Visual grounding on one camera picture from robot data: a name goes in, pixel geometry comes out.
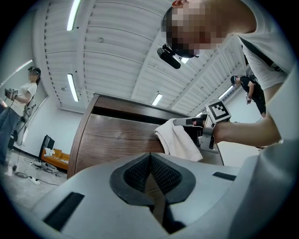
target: gray floor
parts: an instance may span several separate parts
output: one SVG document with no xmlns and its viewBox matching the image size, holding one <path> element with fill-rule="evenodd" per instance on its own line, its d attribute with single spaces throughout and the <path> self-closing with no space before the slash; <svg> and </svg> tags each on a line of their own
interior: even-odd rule
<svg viewBox="0 0 299 239">
<path fill-rule="evenodd" d="M 12 167 L 17 164 L 19 153 L 12 150 L 7 153 L 8 167 L 1 167 L 0 180 L 11 201 L 18 206 L 27 209 L 32 207 L 48 192 L 57 186 L 40 182 L 40 185 L 33 184 L 28 178 L 20 178 L 14 175 Z M 59 172 L 60 177 L 47 173 L 42 170 L 36 170 L 31 166 L 30 161 L 34 159 L 20 154 L 16 172 L 25 173 L 28 176 L 41 179 L 52 184 L 62 184 L 66 181 L 66 173 Z"/>
</svg>

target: white t-shirt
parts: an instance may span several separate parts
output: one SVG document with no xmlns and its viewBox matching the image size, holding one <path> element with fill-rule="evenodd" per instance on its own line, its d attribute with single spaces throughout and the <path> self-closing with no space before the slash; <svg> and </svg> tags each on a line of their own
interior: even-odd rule
<svg viewBox="0 0 299 239">
<path fill-rule="evenodd" d="M 289 74 L 294 68 L 297 59 L 280 27 L 274 18 L 255 1 L 242 0 L 242 2 L 251 9 L 256 18 L 256 31 L 237 34 L 252 43 L 286 74 Z M 263 90 L 285 81 L 287 77 L 285 73 L 277 72 L 269 67 L 245 46 L 243 47 L 243 52 Z"/>
<path fill-rule="evenodd" d="M 22 85 L 19 89 L 18 95 L 25 96 L 27 92 L 31 94 L 31 98 L 35 95 L 37 90 L 36 83 L 26 83 L 25 85 Z M 11 109 L 13 109 L 18 115 L 23 116 L 24 109 L 25 109 L 26 103 L 21 103 L 17 100 L 14 101 L 14 103 L 11 105 Z"/>
</svg>

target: orange sofa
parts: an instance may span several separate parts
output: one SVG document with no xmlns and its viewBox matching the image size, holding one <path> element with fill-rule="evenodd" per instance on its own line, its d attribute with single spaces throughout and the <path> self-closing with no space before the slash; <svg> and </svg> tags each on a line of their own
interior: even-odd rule
<svg viewBox="0 0 299 239">
<path fill-rule="evenodd" d="M 45 162 L 48 162 L 49 164 L 52 164 L 53 166 L 55 166 L 57 168 L 67 170 L 68 164 L 61 161 L 60 159 L 69 161 L 70 155 L 64 154 L 60 149 L 54 148 L 53 150 L 55 151 L 55 154 L 53 154 L 52 157 L 45 157 L 44 155 L 46 153 L 46 150 L 43 149 L 42 160 Z"/>
</svg>

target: person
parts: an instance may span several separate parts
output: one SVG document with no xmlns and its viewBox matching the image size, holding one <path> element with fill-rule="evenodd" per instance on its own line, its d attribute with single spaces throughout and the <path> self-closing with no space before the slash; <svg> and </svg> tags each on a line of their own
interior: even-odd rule
<svg viewBox="0 0 299 239">
<path fill-rule="evenodd" d="M 266 117 L 266 101 L 263 94 L 263 90 L 260 84 L 256 81 L 254 75 L 248 76 L 232 76 L 230 78 L 232 86 L 241 85 L 242 88 L 247 92 L 247 104 L 251 103 L 253 99 L 257 105 L 257 108 L 263 118 Z"/>
<path fill-rule="evenodd" d="M 13 99 L 11 106 L 5 108 L 0 114 L 0 164 L 5 164 L 6 152 L 10 135 L 24 115 L 25 105 L 30 102 L 35 95 L 40 81 L 41 70 L 37 67 L 30 67 L 28 78 L 30 83 L 21 86 L 18 95 Z"/>
<path fill-rule="evenodd" d="M 243 52 L 258 78 L 267 103 L 291 73 L 297 59 L 272 16 L 252 0 L 177 0 L 164 15 L 161 32 L 181 57 L 214 49 L 232 34 L 252 44 L 281 71 L 269 66 L 245 45 Z M 257 123 L 223 122 L 216 125 L 215 143 L 228 141 L 250 146 L 278 142 L 280 134 L 268 111 Z"/>
</svg>

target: jeans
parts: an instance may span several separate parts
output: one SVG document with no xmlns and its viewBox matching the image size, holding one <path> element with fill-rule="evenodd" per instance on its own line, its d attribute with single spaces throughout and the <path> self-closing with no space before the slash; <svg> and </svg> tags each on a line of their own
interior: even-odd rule
<svg viewBox="0 0 299 239">
<path fill-rule="evenodd" d="M 20 118 L 20 115 L 9 107 L 0 114 L 0 164 L 4 164 L 6 160 L 10 135 Z"/>
</svg>

